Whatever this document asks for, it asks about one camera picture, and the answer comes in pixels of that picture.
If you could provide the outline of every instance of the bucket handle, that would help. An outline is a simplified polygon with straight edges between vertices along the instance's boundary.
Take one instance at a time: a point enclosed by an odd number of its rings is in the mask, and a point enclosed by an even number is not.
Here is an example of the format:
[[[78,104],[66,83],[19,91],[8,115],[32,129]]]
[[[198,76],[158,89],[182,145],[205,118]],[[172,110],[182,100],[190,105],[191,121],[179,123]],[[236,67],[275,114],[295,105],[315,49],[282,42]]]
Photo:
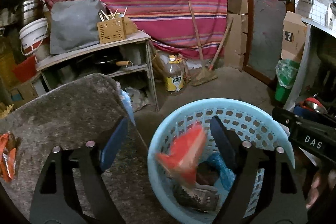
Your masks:
[[[43,36],[46,35],[47,31],[48,31],[48,22],[47,22],[47,26],[46,26],[46,29],[45,29],[45,32],[44,32],[44,35],[43,35]],[[22,45],[22,43],[21,43],[21,47],[20,47],[21,53],[22,53],[24,56],[28,56],[28,55],[33,54],[33,53],[36,52],[36,51],[38,50],[38,48],[41,46],[43,40],[44,40],[44,37],[43,37],[43,39],[41,40],[40,44],[39,44],[35,49],[33,49],[31,52],[28,52],[28,53],[24,53],[24,52],[23,52],[23,50],[22,50],[22,49],[23,49],[23,45]]]

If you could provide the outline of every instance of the gray package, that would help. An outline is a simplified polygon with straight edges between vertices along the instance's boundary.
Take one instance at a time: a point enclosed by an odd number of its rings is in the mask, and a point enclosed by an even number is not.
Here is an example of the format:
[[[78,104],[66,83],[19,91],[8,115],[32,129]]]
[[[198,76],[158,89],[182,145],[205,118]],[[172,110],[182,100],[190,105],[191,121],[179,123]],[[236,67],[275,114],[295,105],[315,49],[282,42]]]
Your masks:
[[[100,0],[56,2],[51,9],[50,53],[62,54],[99,43]]]

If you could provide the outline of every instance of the blue plastic basket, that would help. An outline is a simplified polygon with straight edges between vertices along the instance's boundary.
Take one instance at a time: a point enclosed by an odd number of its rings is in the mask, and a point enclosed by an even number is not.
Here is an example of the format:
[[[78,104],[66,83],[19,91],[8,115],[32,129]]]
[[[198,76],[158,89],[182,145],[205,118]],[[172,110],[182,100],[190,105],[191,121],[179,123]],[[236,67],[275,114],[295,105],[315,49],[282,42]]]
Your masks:
[[[200,213],[192,208],[179,205],[172,192],[175,181],[166,176],[163,168],[157,163],[155,154],[168,153],[173,138],[184,133],[193,123],[198,122],[207,132],[207,142],[199,162],[206,160],[209,155],[218,151],[210,132],[210,120],[214,115],[217,115],[228,129],[234,130],[241,140],[248,140],[258,148],[274,150],[275,147],[282,146],[295,166],[293,148],[285,131],[263,110],[248,103],[224,98],[204,99],[184,105],[165,118],[157,128],[147,158],[148,175],[157,199],[166,211],[181,223],[211,223],[228,192],[223,189],[218,180],[215,187],[220,193],[220,198],[215,212]],[[255,187],[245,216],[254,213],[262,182],[263,169],[257,173]]]

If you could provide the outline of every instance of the finger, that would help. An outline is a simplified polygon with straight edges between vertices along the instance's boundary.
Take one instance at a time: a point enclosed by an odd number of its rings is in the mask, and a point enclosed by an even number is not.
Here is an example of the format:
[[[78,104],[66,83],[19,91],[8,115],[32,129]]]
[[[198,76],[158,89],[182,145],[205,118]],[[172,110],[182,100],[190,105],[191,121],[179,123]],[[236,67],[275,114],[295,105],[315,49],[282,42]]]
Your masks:
[[[310,189],[306,201],[306,208],[309,209],[319,197],[319,191],[316,188]]]
[[[328,184],[330,190],[334,189],[335,184],[336,184],[336,170],[331,170],[329,175],[328,175]]]
[[[319,187],[319,185],[321,184],[321,173],[320,171],[317,171],[316,174],[314,175],[314,178],[313,178],[313,182],[311,183],[311,187],[313,189]]]

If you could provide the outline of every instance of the plastic bottle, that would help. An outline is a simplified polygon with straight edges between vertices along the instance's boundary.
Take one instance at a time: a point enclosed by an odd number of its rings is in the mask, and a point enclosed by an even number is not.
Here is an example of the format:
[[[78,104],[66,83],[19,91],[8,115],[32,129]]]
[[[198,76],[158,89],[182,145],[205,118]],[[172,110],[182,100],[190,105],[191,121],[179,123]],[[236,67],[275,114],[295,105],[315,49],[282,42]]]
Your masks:
[[[169,56],[169,63],[167,64],[166,72],[166,91],[168,91],[171,95],[175,95],[181,91],[184,85],[183,73],[181,67],[177,64],[175,55]]]

